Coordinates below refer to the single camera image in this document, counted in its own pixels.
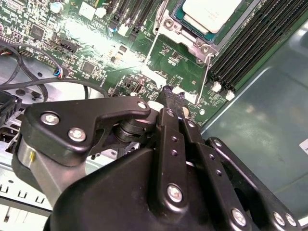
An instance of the capacitor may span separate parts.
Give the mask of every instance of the capacitor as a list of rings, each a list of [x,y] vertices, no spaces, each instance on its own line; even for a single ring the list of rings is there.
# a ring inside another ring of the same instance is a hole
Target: capacitor
[[[63,4],[56,1],[50,4],[50,10],[53,13],[60,13],[63,10]]]

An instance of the black dimm slot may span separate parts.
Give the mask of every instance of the black dimm slot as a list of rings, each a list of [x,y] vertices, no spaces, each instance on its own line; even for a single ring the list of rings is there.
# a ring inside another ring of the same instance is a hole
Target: black dimm slot
[[[236,84],[241,81],[241,79],[249,72],[249,70],[254,67],[254,65],[271,49],[271,47],[280,40],[282,35],[285,31],[289,30],[293,23],[296,22],[297,19],[299,19],[306,10],[308,10],[308,2],[305,3],[305,5],[302,8],[297,9],[299,12],[297,13],[296,17],[292,17],[291,21],[285,24],[283,29],[277,30],[274,36],[274,39],[270,41],[262,50],[261,52],[257,53],[257,56],[255,57],[255,62],[247,62],[248,65],[245,68],[242,68],[240,72],[237,75],[237,78],[233,81],[232,85],[235,86]]]
[[[283,9],[278,8],[275,10],[275,12],[273,12],[274,15],[269,15],[270,21],[268,21],[269,23],[267,23],[265,26],[266,28],[262,28],[262,33],[256,34],[254,36],[254,41],[247,41],[247,43],[242,48],[242,52],[236,54],[236,62],[234,62],[232,66],[225,72],[222,72],[222,79],[224,81],[226,81],[228,84],[231,84],[232,80],[236,77],[234,73],[237,72],[238,69],[243,68],[244,63],[247,62],[247,58],[255,54],[256,50],[254,50],[254,48],[259,48],[263,46],[262,44],[265,44],[262,38],[269,40],[271,38],[270,33],[273,33],[274,30],[273,27],[279,26],[279,24],[285,19],[285,15],[282,12],[292,12],[298,6],[299,1],[301,0],[298,0],[297,3],[289,1],[288,3],[284,4]]]
[[[144,2],[145,0],[137,0],[135,5],[134,5],[134,8],[133,10],[130,12],[129,16],[127,17],[128,19],[130,19],[129,23],[128,23],[128,26],[131,26],[132,23],[134,22],[139,10],[140,10],[140,7],[142,5],[142,3]]]
[[[151,9],[154,6],[156,0],[149,0],[148,4],[145,6],[143,12],[141,13],[141,16],[138,18],[137,22],[135,23],[135,26],[132,30],[132,32],[129,35],[130,42],[134,42],[138,36],[138,33],[146,20],[148,14],[150,13]]]
[[[236,57],[236,61],[232,62],[231,65],[228,65],[229,63],[227,63],[227,65],[225,65],[224,68],[221,68],[219,70],[220,73],[220,77],[227,82],[227,80],[231,77],[228,76],[226,77],[226,75],[234,68],[235,65],[237,65],[238,62],[241,61],[241,58],[247,53],[249,52],[249,49],[253,47],[253,45],[258,42],[258,39],[263,36],[264,32],[266,31],[266,29],[272,24],[272,22],[275,20],[276,16],[279,15],[279,13],[285,8],[285,4],[286,2],[279,2],[278,4],[275,5],[275,8],[272,9],[269,14],[267,14],[263,20],[260,21],[259,26],[254,30],[253,33],[251,33],[252,38],[247,39],[244,43],[241,44],[241,46],[239,47],[239,49],[237,51],[235,51],[229,58],[232,57]]]
[[[211,68],[212,73],[217,74],[217,72],[220,70],[220,67],[223,67],[224,64],[228,63],[228,57],[231,57],[230,53],[234,52],[241,46],[241,43],[243,43],[252,34],[254,29],[260,24],[262,20],[261,18],[264,17],[264,15],[266,15],[276,3],[278,3],[278,1],[267,1],[264,3],[262,8],[257,11],[257,14],[233,40],[227,50],[218,58],[218,60],[215,61],[213,67]]]
[[[129,7],[131,0],[123,0],[121,1],[121,4],[119,5],[118,10],[116,11],[116,13],[114,14],[109,27],[114,30],[116,29],[117,25],[120,23],[120,21],[122,20],[122,17],[124,16],[127,8]]]

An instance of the white connector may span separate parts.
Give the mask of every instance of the white connector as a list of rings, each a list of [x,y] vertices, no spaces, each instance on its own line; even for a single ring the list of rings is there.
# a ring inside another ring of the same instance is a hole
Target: white connector
[[[226,95],[226,100],[231,101],[231,100],[234,99],[234,97],[235,97],[235,95],[234,95],[233,91],[228,90],[227,95]]]
[[[218,93],[220,90],[221,90],[221,84],[215,81],[212,87],[212,91]]]

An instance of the gray metal side panel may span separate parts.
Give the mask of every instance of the gray metal side panel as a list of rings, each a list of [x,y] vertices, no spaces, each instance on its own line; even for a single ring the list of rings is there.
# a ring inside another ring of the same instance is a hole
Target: gray metal side panel
[[[308,23],[207,123],[298,217],[308,215]]]

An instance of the black connector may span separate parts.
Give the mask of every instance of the black connector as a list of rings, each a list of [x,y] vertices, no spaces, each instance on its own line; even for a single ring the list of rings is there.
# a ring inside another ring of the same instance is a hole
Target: black connector
[[[22,100],[0,91],[0,127],[21,107]]]
[[[79,46],[75,45],[74,43],[66,40],[66,39],[62,39],[60,41],[60,46],[63,47],[64,49],[68,50],[69,52],[75,53],[78,51]]]

